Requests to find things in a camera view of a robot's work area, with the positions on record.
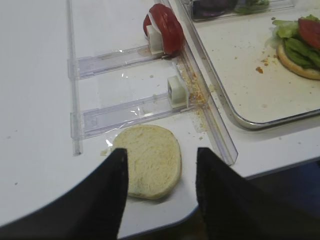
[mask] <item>white tray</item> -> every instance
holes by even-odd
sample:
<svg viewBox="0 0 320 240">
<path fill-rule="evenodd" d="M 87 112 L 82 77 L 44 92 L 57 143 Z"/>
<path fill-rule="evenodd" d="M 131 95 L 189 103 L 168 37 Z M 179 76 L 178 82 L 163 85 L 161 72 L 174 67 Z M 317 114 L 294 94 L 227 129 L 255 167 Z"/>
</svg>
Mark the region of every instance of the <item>white tray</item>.
<svg viewBox="0 0 320 240">
<path fill-rule="evenodd" d="M 269 127 L 320 113 L 320 81 L 285 69 L 274 58 L 276 50 L 267 45 L 273 17 L 320 17 L 318 7 L 318 0 L 301 0 L 292 10 L 194 23 L 230 107 L 243 126 Z"/>
</svg>

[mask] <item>bread slice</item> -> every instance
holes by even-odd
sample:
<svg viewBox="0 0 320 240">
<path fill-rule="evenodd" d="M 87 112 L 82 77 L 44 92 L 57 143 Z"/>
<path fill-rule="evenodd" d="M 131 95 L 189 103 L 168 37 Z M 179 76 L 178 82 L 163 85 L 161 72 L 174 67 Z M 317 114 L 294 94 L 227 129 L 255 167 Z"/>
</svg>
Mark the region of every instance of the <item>bread slice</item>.
<svg viewBox="0 0 320 240">
<path fill-rule="evenodd" d="M 112 149 L 128 152 L 128 195 L 160 199 L 169 194 L 181 178 L 180 146 L 169 130 L 155 125 L 125 129 L 113 141 Z"/>
<path fill-rule="evenodd" d="M 291 72 L 307 79 L 320 80 L 320 71 L 311 68 L 304 69 L 291 61 L 285 52 L 283 43 L 278 45 L 277 55 L 279 56 L 280 62 Z"/>
</svg>

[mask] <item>white table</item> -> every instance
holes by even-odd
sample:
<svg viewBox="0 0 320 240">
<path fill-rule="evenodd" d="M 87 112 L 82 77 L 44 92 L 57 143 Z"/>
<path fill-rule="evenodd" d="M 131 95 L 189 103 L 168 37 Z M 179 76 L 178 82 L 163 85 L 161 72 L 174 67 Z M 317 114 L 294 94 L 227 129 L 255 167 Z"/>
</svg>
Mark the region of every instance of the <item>white table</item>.
<svg viewBox="0 0 320 240">
<path fill-rule="evenodd" d="M 83 141 L 85 151 L 73 157 L 66 6 L 64 0 L 0 1 L 0 225 L 61 196 L 104 159 L 97 156 L 105 147 L 97 138 Z M 185 33 L 210 84 L 202 56 Z M 320 117 L 247 131 L 229 116 L 219 92 L 212 95 L 238 150 L 233 169 L 240 175 L 266 174 L 320 156 Z M 194 199 L 195 193 L 187 214 L 172 212 L 156 220 L 145 216 L 141 224 L 123 228 L 120 236 L 182 220 L 197 206 Z M 126 216 L 130 218 L 137 222 L 136 215 Z"/>
</svg>

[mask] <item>floor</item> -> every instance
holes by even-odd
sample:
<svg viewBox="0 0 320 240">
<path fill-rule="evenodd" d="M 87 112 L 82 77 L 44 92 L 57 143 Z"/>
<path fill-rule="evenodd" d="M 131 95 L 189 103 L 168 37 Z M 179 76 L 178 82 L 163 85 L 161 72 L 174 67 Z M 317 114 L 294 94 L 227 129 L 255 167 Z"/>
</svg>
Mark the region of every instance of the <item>floor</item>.
<svg viewBox="0 0 320 240">
<path fill-rule="evenodd" d="M 320 162 L 309 163 L 285 171 L 250 180 L 252 184 L 311 215 L 320 218 Z M 131 237 L 129 240 L 206 240 L 199 211 L 185 222 Z"/>
</svg>

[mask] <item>tomato slice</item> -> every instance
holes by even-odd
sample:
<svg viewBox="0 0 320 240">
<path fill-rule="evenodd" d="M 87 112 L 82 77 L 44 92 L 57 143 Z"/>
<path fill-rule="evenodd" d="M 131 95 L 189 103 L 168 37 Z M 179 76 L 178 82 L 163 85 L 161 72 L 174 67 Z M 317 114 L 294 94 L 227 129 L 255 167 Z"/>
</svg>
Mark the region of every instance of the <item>tomato slice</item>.
<svg viewBox="0 0 320 240">
<path fill-rule="evenodd" d="M 299 19 L 299 32 L 310 46 L 320 49 L 320 23 L 308 19 Z"/>
<path fill-rule="evenodd" d="M 185 42 L 184 31 L 171 8 L 157 3 L 150 8 L 149 13 L 161 32 L 164 52 L 172 55 L 182 50 Z M 148 25 L 151 25 L 151 21 L 147 15 L 143 21 L 143 31 L 146 35 Z"/>
</svg>

